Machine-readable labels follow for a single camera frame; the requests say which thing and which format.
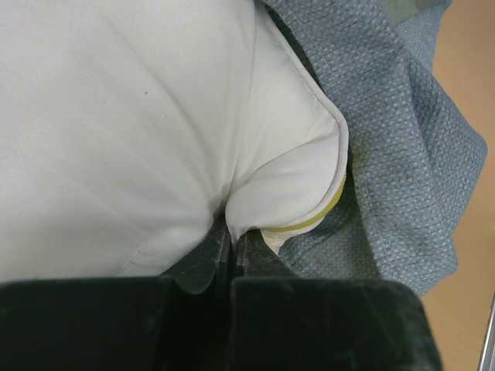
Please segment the white pillow yellow edge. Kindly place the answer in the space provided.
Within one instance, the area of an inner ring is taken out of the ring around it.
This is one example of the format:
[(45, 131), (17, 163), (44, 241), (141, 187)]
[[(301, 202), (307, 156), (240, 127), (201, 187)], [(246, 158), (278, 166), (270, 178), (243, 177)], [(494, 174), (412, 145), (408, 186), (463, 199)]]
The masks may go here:
[(348, 142), (263, 2), (1, 3), (4, 282), (158, 275), (220, 214), (278, 250)]

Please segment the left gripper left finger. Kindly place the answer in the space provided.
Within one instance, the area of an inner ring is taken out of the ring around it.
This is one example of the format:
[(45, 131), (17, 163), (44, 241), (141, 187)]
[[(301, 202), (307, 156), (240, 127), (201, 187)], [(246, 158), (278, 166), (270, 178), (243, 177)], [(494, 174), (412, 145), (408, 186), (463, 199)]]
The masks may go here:
[(234, 248), (225, 222), (215, 222), (204, 239), (163, 275), (172, 278), (187, 294), (228, 296)]

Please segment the aluminium side frame rail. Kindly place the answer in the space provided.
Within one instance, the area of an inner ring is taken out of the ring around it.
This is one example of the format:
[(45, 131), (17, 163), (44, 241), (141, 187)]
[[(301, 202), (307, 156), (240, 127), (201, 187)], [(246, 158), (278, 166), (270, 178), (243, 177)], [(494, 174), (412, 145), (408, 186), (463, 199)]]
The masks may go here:
[(480, 360), (477, 371), (494, 371), (494, 345), (495, 345), (495, 329), (494, 329), (494, 310), (495, 296), (492, 298), (490, 306), (490, 315), (487, 322), (486, 334), (483, 340), (483, 346), (480, 353)]

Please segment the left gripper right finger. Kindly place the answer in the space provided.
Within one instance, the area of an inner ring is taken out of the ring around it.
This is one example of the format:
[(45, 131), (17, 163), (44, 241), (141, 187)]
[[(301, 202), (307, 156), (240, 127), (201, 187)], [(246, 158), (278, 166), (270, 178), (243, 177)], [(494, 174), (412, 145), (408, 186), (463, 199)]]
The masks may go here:
[(242, 235), (234, 251), (231, 283), (241, 278), (296, 278), (266, 244), (260, 230), (250, 230)]

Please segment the blue patchwork pillowcase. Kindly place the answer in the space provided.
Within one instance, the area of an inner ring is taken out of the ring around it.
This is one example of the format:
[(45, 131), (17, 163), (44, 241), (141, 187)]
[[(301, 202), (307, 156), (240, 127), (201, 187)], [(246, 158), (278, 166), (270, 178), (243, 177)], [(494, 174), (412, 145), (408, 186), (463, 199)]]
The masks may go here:
[(377, 1), (268, 1), (266, 8), (346, 119), (350, 160), (343, 194), (312, 231), (279, 256), (303, 277), (383, 278), (418, 295), (457, 268), (453, 232), (486, 158), (430, 70), (448, 2), (393, 26)]

